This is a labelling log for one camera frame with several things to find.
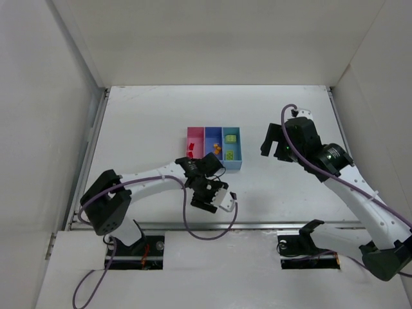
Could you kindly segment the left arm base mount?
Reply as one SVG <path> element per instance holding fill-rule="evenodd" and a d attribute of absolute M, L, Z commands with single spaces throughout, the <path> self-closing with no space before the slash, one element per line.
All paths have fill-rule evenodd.
<path fill-rule="evenodd" d="M 136 251 L 117 240 L 117 249 L 110 270 L 162 270 L 164 267 L 165 236 L 146 235 Z"/>

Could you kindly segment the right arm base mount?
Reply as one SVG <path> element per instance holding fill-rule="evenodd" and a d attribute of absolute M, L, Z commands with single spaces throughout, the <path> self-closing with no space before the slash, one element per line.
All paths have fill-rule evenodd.
<path fill-rule="evenodd" d="M 338 255 L 316 247 L 310 237 L 315 228 L 323 225 L 321 220 L 312 220 L 300 228 L 297 234 L 277 236 L 276 250 L 281 256 L 283 270 L 341 269 Z"/>

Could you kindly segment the pink container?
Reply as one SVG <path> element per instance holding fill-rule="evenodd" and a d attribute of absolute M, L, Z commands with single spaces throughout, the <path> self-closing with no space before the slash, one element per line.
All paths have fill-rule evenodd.
<path fill-rule="evenodd" d="M 186 139 L 186 155 L 189 152 L 193 153 L 193 159 L 200 159 L 204 157 L 204 139 L 205 139 L 205 128 L 204 127 L 188 127 L 187 128 L 187 139 Z M 189 144 L 194 143 L 194 149 L 191 151 L 189 149 Z"/>

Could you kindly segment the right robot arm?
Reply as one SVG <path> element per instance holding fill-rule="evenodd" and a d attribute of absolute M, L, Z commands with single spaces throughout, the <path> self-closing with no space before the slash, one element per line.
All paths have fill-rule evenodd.
<path fill-rule="evenodd" d="M 296 162 L 334 192 L 362 223 L 364 230 L 335 228 L 312 220 L 284 241 L 294 254 L 331 250 L 361 261 L 375 277 L 389 281 L 411 262 L 411 223 L 391 210 L 362 178 L 350 155 L 337 144 L 323 144 L 312 119 L 291 118 L 269 124 L 261 155 Z"/>

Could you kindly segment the light blue container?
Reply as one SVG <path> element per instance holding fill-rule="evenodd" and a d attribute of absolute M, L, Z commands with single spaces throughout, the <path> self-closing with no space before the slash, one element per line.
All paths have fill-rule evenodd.
<path fill-rule="evenodd" d="M 226 135 L 236 135 L 237 142 L 235 144 L 226 144 L 225 136 Z M 239 127 L 222 127 L 222 142 L 223 142 L 223 165 L 227 170 L 238 171 L 242 166 L 242 152 L 241 152 L 241 135 Z M 226 161 L 225 152 L 226 150 L 234 151 L 234 160 Z"/>

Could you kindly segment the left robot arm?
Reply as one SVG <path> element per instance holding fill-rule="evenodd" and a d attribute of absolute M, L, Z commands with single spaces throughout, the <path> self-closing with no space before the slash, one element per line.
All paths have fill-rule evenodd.
<path fill-rule="evenodd" d="M 117 174 L 104 171 L 83 194 L 78 219 L 90 224 L 98 236 L 109 235 L 131 251 L 144 246 L 144 233 L 138 223 L 127 216 L 128 208 L 148 196 L 171 190 L 191 190 L 192 198 L 184 203 L 215 213 L 236 210 L 236 195 L 215 174 L 223 164 L 213 154 L 203 158 L 182 157 L 150 171 Z"/>

